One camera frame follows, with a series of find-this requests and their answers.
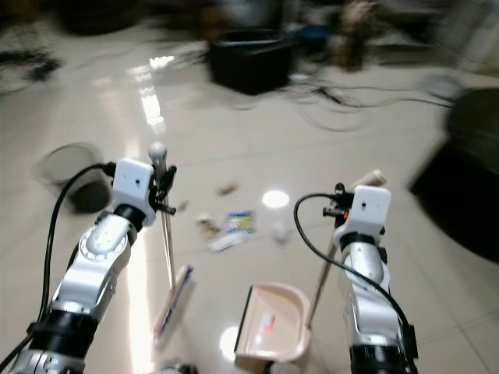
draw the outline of metal rod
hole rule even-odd
[[[163,200],[163,205],[168,206],[168,197]],[[163,227],[163,243],[165,244],[165,257],[166,267],[168,271],[168,280],[170,282],[170,289],[176,287],[175,277],[175,264],[173,262],[173,248],[172,248],[172,227],[170,225],[169,214],[161,211],[161,226]]]
[[[329,247],[327,249],[327,255],[331,258],[334,258],[336,255],[336,245],[334,245],[334,240],[331,238],[331,242],[329,243]],[[324,261],[322,265],[322,270],[320,271],[319,281],[317,282],[317,287],[313,295],[312,306],[310,307],[309,315],[306,318],[305,326],[310,329],[312,327],[312,319],[315,315],[317,305],[319,304],[320,296],[322,295],[322,290],[326,285],[327,275],[329,274],[329,269],[331,268],[331,264]]]

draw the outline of dustpan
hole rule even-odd
[[[310,344],[310,302],[287,284],[259,283],[249,289],[235,342],[236,357],[293,362]]]

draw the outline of tile floor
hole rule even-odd
[[[74,142],[94,144],[105,160],[127,156],[146,161],[148,145],[160,140],[168,146],[169,162],[179,168],[171,201],[189,200],[187,211],[177,214],[172,224],[176,263],[196,268],[192,292],[166,348],[154,351],[150,326],[164,301],[168,278],[161,228],[144,230],[87,356],[88,373],[140,374],[151,363],[173,357],[197,363],[203,374],[246,372],[223,354],[227,348],[221,349],[220,339],[238,326],[249,286],[282,281],[311,296],[321,265],[294,231],[292,202],[308,192],[330,192],[336,182],[350,182],[373,168],[384,171],[393,192],[384,244],[391,289],[416,325],[419,372],[499,373],[494,348],[499,339],[499,268],[434,227],[406,188],[442,139],[445,109],[410,102],[362,115],[305,108],[325,124],[363,121],[357,132],[326,132],[307,124],[277,95],[259,99],[252,110],[227,108],[231,94],[210,84],[202,65],[150,74],[149,58],[168,49],[150,42],[157,33],[144,25],[99,37],[69,37],[49,28],[45,37],[65,66],[51,82],[0,100],[0,356],[24,336],[40,301],[55,194],[35,178],[34,165],[50,150]],[[345,85],[411,87],[444,71],[371,66],[356,74],[333,68],[326,74]],[[499,85],[490,77],[462,78],[469,85]],[[422,97],[368,90],[356,94],[364,102],[402,94]],[[228,180],[237,181],[239,190],[218,197],[215,189]],[[266,208],[261,197],[274,189],[286,192],[290,205]],[[222,222],[227,212],[239,210],[255,211],[257,233],[225,252],[209,252],[198,235],[197,214],[210,212]],[[302,220],[311,238],[325,248],[332,225],[320,212],[321,205],[311,203],[303,208]],[[52,289],[93,219],[62,213]],[[276,222],[293,229],[287,245],[277,245],[271,237]],[[342,303],[337,277],[331,276],[303,372],[350,372]]]

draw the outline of trash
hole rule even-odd
[[[239,185],[237,183],[235,183],[235,182],[228,182],[225,185],[223,185],[222,187],[219,187],[217,189],[217,194],[219,196],[226,196],[229,193],[233,193],[238,188],[239,188]]]
[[[181,201],[180,204],[177,206],[177,213],[185,212],[188,205],[189,205],[189,200]]]
[[[208,247],[213,252],[220,252],[224,249],[232,247],[233,245],[244,242],[247,239],[247,233],[244,231],[237,231],[217,239]]]
[[[227,216],[225,216],[225,230],[228,233],[243,231],[251,234],[255,232],[253,212],[227,213]]]
[[[201,234],[206,239],[213,239],[221,230],[209,213],[197,216],[196,223],[201,227]]]
[[[284,225],[284,222],[276,222],[272,228],[272,237],[278,244],[284,245],[291,237],[291,230]]]

